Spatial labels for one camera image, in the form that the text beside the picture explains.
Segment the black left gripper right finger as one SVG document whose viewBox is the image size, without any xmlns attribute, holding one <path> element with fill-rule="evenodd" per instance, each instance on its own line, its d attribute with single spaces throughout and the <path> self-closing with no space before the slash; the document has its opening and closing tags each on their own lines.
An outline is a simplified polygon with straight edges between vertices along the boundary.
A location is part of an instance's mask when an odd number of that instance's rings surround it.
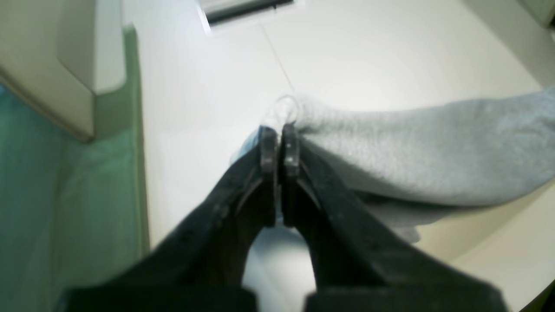
<svg viewBox="0 0 555 312">
<path fill-rule="evenodd" d="M 284 224 L 309 247 L 317 290 L 306 312 L 505 312 L 501 292 L 409 245 L 378 221 L 284 126 Z"/>
</svg>

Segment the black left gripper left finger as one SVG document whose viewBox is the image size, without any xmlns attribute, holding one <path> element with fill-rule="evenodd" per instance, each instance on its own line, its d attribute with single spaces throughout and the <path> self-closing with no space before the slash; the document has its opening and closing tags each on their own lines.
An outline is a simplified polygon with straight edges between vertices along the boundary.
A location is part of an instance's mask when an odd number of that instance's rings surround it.
<svg viewBox="0 0 555 312">
<path fill-rule="evenodd" d="M 255 146 L 147 257 L 123 274 L 68 290 L 58 312 L 256 312 L 242 287 L 248 251 L 275 224 L 278 135 L 260 127 Z"/>
</svg>

